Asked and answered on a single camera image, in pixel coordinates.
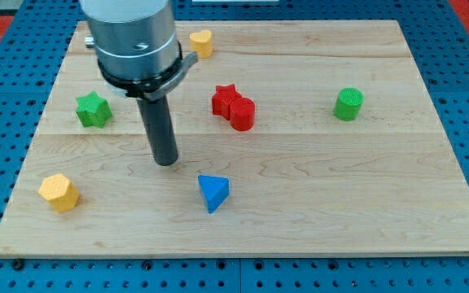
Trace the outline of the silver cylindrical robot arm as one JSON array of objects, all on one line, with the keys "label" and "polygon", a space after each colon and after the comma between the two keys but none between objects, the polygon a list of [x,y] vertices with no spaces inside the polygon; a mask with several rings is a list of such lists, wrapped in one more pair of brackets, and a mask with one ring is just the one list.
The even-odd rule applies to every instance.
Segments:
[{"label": "silver cylindrical robot arm", "polygon": [[128,97],[158,90],[183,74],[170,0],[81,0],[99,69]]}]

